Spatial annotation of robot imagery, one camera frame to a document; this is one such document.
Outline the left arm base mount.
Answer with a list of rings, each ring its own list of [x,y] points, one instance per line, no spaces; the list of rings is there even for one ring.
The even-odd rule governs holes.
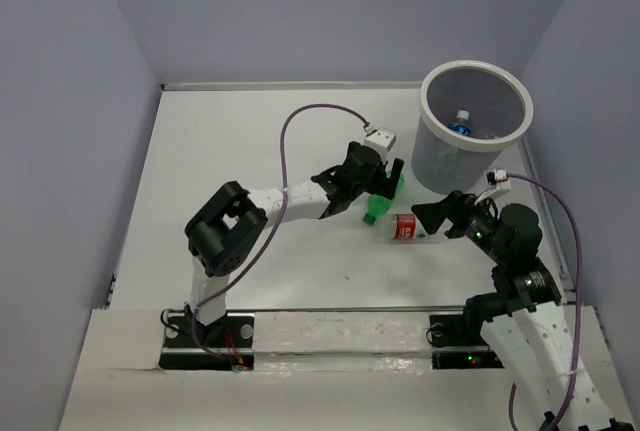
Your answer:
[[[245,372],[254,368],[255,316],[228,313],[210,326],[197,325],[200,344],[192,337],[187,309],[165,309],[159,367],[167,371]]]

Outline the red-label clear bottle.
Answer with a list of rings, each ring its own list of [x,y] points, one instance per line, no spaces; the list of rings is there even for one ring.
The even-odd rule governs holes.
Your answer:
[[[379,218],[375,228],[381,239],[393,242],[446,242],[442,230],[429,234],[413,213],[387,214]]]

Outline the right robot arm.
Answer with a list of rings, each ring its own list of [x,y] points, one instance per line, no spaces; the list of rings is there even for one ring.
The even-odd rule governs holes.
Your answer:
[[[578,332],[569,328],[559,288],[538,256],[543,233],[534,210],[498,209],[460,191],[411,210],[428,234],[450,222],[448,238],[469,239],[494,262],[493,292],[466,301],[459,328],[501,360],[539,429],[632,429],[616,419],[579,355]]]

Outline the large blue-label clear bottle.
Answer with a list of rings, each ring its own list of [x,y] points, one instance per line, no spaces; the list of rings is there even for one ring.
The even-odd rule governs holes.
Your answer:
[[[471,136],[470,114],[468,111],[459,110],[455,119],[449,124],[448,129],[464,137]]]

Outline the green plastic bottle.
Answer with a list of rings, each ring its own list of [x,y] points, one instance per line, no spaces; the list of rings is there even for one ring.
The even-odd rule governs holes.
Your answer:
[[[376,221],[387,214],[395,202],[396,197],[402,191],[405,179],[404,175],[401,174],[396,182],[396,189],[394,192],[394,196],[392,198],[388,198],[388,188],[390,187],[391,178],[387,176],[383,184],[380,185],[378,189],[378,193],[371,194],[367,201],[367,210],[363,216],[363,222],[368,226],[373,226]]]

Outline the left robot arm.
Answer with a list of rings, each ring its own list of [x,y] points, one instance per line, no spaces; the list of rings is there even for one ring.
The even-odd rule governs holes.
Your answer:
[[[387,160],[389,147],[351,142],[343,163],[284,189],[249,190],[229,181],[185,227],[194,274],[186,332],[209,346],[221,334],[229,276],[247,258],[263,231],[298,220],[321,220],[346,211],[363,194],[393,199],[404,161]]]

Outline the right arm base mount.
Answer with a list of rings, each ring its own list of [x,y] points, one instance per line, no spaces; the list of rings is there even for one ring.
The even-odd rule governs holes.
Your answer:
[[[430,315],[425,338],[432,350],[434,370],[503,368],[492,348],[467,329],[461,314]]]

